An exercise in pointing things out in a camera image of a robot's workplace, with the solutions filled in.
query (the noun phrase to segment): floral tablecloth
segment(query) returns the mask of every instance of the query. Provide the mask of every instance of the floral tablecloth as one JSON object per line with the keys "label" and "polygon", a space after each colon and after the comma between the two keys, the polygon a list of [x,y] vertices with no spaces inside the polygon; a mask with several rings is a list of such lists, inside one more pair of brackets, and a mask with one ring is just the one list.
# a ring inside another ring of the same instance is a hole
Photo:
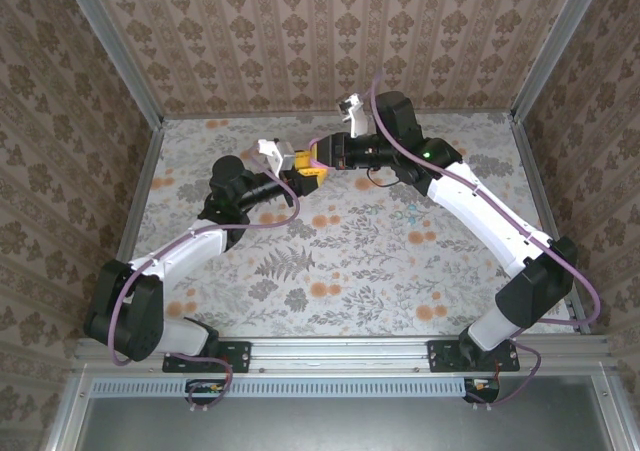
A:
{"label": "floral tablecloth", "polygon": [[[506,114],[425,114],[425,136],[448,140],[517,213],[537,223]],[[166,121],[161,157],[136,256],[183,232],[202,209],[211,166],[259,138],[305,148],[347,131],[339,117]],[[391,171],[373,173],[378,184]],[[380,188],[364,171],[333,171],[303,198],[291,225],[249,230],[223,256],[165,293],[168,316],[193,316],[224,336],[457,334],[508,281],[493,255],[453,215],[413,188]],[[253,223],[286,219],[283,198],[251,212]],[[568,317],[564,304],[551,311]],[[537,325],[538,332],[571,332]]]}

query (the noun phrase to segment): perforated strip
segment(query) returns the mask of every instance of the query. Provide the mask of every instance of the perforated strip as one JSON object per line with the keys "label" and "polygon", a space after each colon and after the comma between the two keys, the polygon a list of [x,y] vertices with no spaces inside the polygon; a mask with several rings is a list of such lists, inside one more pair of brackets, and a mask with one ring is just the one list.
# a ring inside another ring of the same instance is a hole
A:
{"label": "perforated strip", "polygon": [[[184,397],[185,378],[100,378],[92,398]],[[238,377],[228,397],[238,398],[395,398],[464,396],[462,378],[278,379]]]}

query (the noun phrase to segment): pink cable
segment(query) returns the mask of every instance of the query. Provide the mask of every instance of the pink cable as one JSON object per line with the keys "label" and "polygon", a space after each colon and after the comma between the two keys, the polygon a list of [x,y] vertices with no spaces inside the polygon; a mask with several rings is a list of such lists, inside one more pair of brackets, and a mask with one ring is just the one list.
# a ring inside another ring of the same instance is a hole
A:
{"label": "pink cable", "polygon": [[562,325],[568,325],[568,326],[581,326],[583,324],[590,324],[593,321],[595,321],[600,315],[600,297],[598,296],[598,292],[595,290],[593,285],[589,282],[587,278],[585,278],[582,275],[582,273],[580,273],[580,271],[578,271],[574,266],[572,266],[571,264],[566,262],[564,259],[562,259],[560,256],[558,256],[558,254],[556,254],[553,250],[546,247],[544,243],[541,243],[536,238],[530,237],[529,236],[530,233],[526,231],[522,226],[520,226],[520,224],[516,220],[514,220],[511,216],[509,216],[509,214],[506,213],[496,202],[494,202],[490,196],[488,196],[484,191],[482,191],[482,189],[476,189],[475,184],[473,184],[470,181],[467,181],[462,176],[458,176],[457,174],[452,173],[451,171],[447,171],[446,169],[443,169],[439,166],[436,166],[435,164],[425,161],[424,159],[420,159],[417,156],[414,156],[408,150],[403,148],[402,145],[400,145],[400,143],[398,143],[393,138],[393,136],[391,136],[391,133],[385,127],[384,123],[382,122],[382,118],[380,117],[380,113],[378,113],[378,109],[376,108],[376,87],[378,86],[379,81],[380,81],[380,74],[377,74],[373,82],[371,83],[371,92],[369,96],[369,99],[371,100],[371,111],[373,112],[373,117],[375,118],[376,123],[380,128],[380,131],[385,136],[385,138],[387,138],[387,140],[393,145],[393,147],[396,148],[401,154],[406,156],[408,159],[410,159],[414,163],[417,163],[420,166],[424,166],[427,169],[435,171],[436,173],[439,173],[451,179],[454,179],[455,181],[463,184],[467,188],[474,191],[475,194],[480,196],[489,206],[491,206],[500,216],[502,216],[513,228],[515,228],[518,231],[518,233],[520,233],[522,236],[527,238],[531,243],[533,243],[540,250],[546,253],[556,263],[558,263],[560,266],[566,269],[569,273],[571,273],[578,281],[582,283],[582,285],[587,289],[587,291],[589,291],[589,294],[593,299],[594,306],[593,306],[593,313],[591,313],[591,316],[589,316],[588,318],[578,319],[578,320],[543,318],[543,319],[540,319],[538,322],[547,323],[547,324],[562,324]]}
{"label": "pink cable", "polygon": [[[255,158],[253,157],[253,152],[256,149],[257,149],[257,147],[254,146],[249,151],[249,156],[251,157],[251,160],[256,165],[258,165],[260,168],[262,168],[262,170],[264,171],[264,173],[267,176],[269,176],[272,180],[274,180],[276,183],[278,183],[287,192],[287,194],[289,194],[289,196],[291,196],[291,199],[293,200],[293,204],[295,206],[295,210],[294,210],[293,214],[291,216],[289,216],[289,218],[285,219],[284,221],[280,221],[279,223],[271,223],[271,224],[222,224],[222,225],[221,224],[212,224],[211,226],[205,226],[203,228],[197,229],[192,234],[186,234],[185,236],[182,236],[180,239],[169,243],[167,246],[165,246],[160,251],[158,251],[158,253],[153,257],[153,259],[160,259],[160,258],[164,257],[167,253],[171,252],[176,247],[180,246],[182,243],[184,243],[184,242],[186,242],[186,241],[188,241],[190,239],[193,239],[195,236],[199,236],[202,233],[206,233],[206,232],[209,232],[209,231],[214,231],[216,229],[269,229],[269,228],[277,228],[279,226],[286,226],[287,224],[289,224],[290,222],[292,222],[294,219],[296,219],[298,217],[298,214],[300,214],[300,200],[298,199],[298,196],[296,196],[296,193],[287,185],[287,183],[285,183],[280,178],[275,176],[271,171],[266,169],[258,161],[255,160]],[[111,321],[109,323],[109,332],[107,334],[107,347],[109,348],[109,352],[111,354],[111,361],[116,366],[126,366],[127,364],[129,364],[131,362],[131,359],[125,359],[124,361],[120,360],[118,358],[118,355],[116,354],[116,350],[115,350],[116,324],[118,323],[118,316],[120,315],[120,310],[122,309],[122,303],[124,302],[124,298],[127,296],[127,293],[129,292],[129,289],[131,288],[131,285],[134,283],[134,281],[136,279],[138,279],[138,277],[149,266],[151,266],[152,263],[153,263],[153,260],[150,259],[150,260],[146,261],[144,264],[142,264],[138,269],[136,269],[134,271],[134,273],[124,283],[124,286],[122,287],[122,291],[120,291],[120,294],[118,295],[118,299],[116,300],[116,303],[115,303],[115,305],[113,307],[113,314],[111,315]]]}
{"label": "pink cable", "polygon": [[[522,332],[522,330],[520,330],[518,333],[514,334],[514,337],[518,334],[520,334]],[[542,365],[542,355],[536,351],[533,348],[530,348],[529,346],[525,346],[524,344],[520,344],[517,341],[511,339],[511,343],[513,343],[513,345],[516,348],[519,348],[523,351],[527,351],[528,353],[534,354],[536,357],[536,364],[533,366],[533,368],[531,368],[531,372],[528,374],[528,376],[524,379],[524,381],[522,381],[522,383],[520,383],[520,386],[518,386],[518,388],[511,393],[509,396],[506,396],[504,398],[498,399],[497,401],[494,401],[493,403],[487,403],[484,399],[482,399],[480,396],[474,394],[474,393],[470,393],[467,391],[467,396],[471,396],[473,399],[475,399],[476,401],[478,401],[481,404],[486,404],[487,407],[491,406],[500,406],[501,404],[505,404],[508,403],[509,401],[511,401],[513,398],[515,398],[516,396],[518,396],[522,390],[524,388],[527,387],[527,385],[531,382],[531,380],[533,379],[533,377],[536,375],[536,373],[538,372],[538,370],[540,369],[540,366]]]}
{"label": "pink cable", "polygon": [[[311,149],[313,148],[313,145],[316,144],[321,139],[323,139],[323,138],[313,138],[311,141],[309,141],[309,152],[311,152]],[[311,164],[311,167],[313,167],[313,168],[331,169],[326,164],[322,164],[320,161],[316,161],[313,158],[309,158],[309,164]]]}
{"label": "pink cable", "polygon": [[206,386],[207,383],[192,383],[191,387],[189,388],[189,393],[187,394],[187,401],[189,402],[190,405],[199,408],[199,409],[203,409],[205,406],[207,406],[207,408],[213,408],[216,404],[220,403],[220,401],[222,401],[222,398],[224,398],[224,396],[229,392],[229,390],[231,389],[231,384],[233,383],[233,368],[231,367],[231,365],[229,363],[227,363],[226,361],[222,360],[222,359],[218,359],[218,358],[204,358],[204,357],[197,357],[197,356],[187,356],[186,354],[182,354],[182,353],[174,353],[172,356],[179,358],[179,359],[183,359],[185,361],[193,361],[195,363],[215,363],[215,364],[220,364],[222,366],[224,366],[224,369],[227,373],[227,379],[225,380],[224,383],[224,388],[222,388],[222,391],[220,391],[220,393],[218,394],[218,396],[211,401],[209,404],[206,405],[199,405],[193,402],[193,392],[196,388],[200,387],[200,386]]}

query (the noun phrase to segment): patterned wall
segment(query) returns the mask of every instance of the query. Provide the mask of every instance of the patterned wall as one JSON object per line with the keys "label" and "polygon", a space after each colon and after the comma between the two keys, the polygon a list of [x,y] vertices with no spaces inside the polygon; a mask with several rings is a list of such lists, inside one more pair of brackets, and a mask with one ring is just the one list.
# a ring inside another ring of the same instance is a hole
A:
{"label": "patterned wall", "polygon": [[0,0],[0,36],[0,449],[37,449],[149,131],[74,0]]}
{"label": "patterned wall", "polygon": [[564,0],[102,0],[165,116],[333,110],[384,85],[501,108]]}
{"label": "patterned wall", "polygon": [[594,0],[525,125],[640,411],[640,0]]}

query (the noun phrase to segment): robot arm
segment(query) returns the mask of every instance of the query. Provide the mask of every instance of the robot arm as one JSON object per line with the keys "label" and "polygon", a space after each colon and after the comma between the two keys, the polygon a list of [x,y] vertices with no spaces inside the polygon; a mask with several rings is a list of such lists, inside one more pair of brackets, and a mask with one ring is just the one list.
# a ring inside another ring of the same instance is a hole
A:
{"label": "robot arm", "polygon": [[[306,196],[318,188],[326,170],[322,170],[324,174],[301,174],[292,169],[295,155],[289,152],[286,143],[271,144],[261,146],[262,152],[267,154],[273,167],[278,167],[279,177],[296,196]],[[107,344],[116,300],[125,282],[134,271],[151,261],[133,282],[118,314],[115,350],[134,361],[141,361],[153,352],[216,355],[218,334],[215,330],[187,318],[164,317],[164,291],[173,289],[194,269],[229,250],[245,231],[215,229],[212,225],[248,225],[248,213],[256,204],[281,195],[290,206],[293,203],[278,183],[265,173],[246,170],[236,156],[224,156],[216,161],[209,187],[211,193],[198,220],[180,236],[129,263],[112,260],[102,267],[85,319],[87,336]]]}
{"label": "robot arm", "polygon": [[[375,134],[356,138],[347,133],[328,136],[314,147],[313,157],[336,169],[390,167],[401,182],[413,186],[423,196],[429,196],[460,219],[496,256],[512,279],[498,292],[490,310],[459,337],[461,359],[470,368],[478,367],[501,343],[521,329],[533,326],[571,289],[573,278],[569,272],[531,245],[528,239],[533,237],[547,243],[572,265],[577,259],[576,246],[566,237],[554,241],[526,223],[480,182],[462,156],[447,142],[424,138],[411,101],[402,93],[391,91],[376,96],[376,107],[387,130],[406,150],[465,178],[476,188],[471,190],[407,159],[379,129]],[[521,236],[476,194],[479,190],[493,198],[502,211],[530,233],[529,236]],[[489,364],[495,366],[492,359]]]}
{"label": "robot arm", "polygon": [[[357,96],[350,97],[340,107],[345,120],[351,121],[351,133],[330,135],[310,151],[293,152],[288,143],[277,140],[260,140],[259,150],[267,156],[273,172],[286,181],[297,196],[306,196],[317,189],[327,174],[326,169],[314,168],[313,160],[336,169],[388,166],[401,182],[413,186],[458,217],[492,251],[512,279],[498,292],[490,310],[460,334],[449,361],[458,367],[466,366],[464,369],[484,371],[487,365],[492,370],[495,361],[491,353],[549,311],[569,292],[573,280],[564,268],[530,245],[476,192],[482,190],[493,197],[504,212],[530,231],[529,237],[548,243],[571,264],[576,261],[576,247],[568,238],[551,240],[519,218],[486,189],[446,141],[424,138],[411,101],[402,93],[378,95],[376,104],[385,127],[405,149],[466,178],[475,183],[476,188],[470,190],[450,177],[407,159],[380,130],[365,134],[366,116]],[[234,156],[216,161],[209,184],[211,193],[198,220],[174,240],[168,254],[156,259],[157,252],[154,252],[130,263],[111,261],[103,267],[85,321],[88,336],[107,344],[114,304],[124,282],[151,259],[152,264],[134,282],[118,316],[115,349],[134,361],[145,359],[152,352],[217,355],[215,330],[188,318],[164,318],[163,290],[171,289],[198,266],[230,249],[244,233],[244,229],[211,229],[204,233],[199,230],[212,224],[248,224],[247,213],[257,203],[284,193],[269,176],[247,171]],[[285,198],[291,205],[291,198],[288,195]]]}

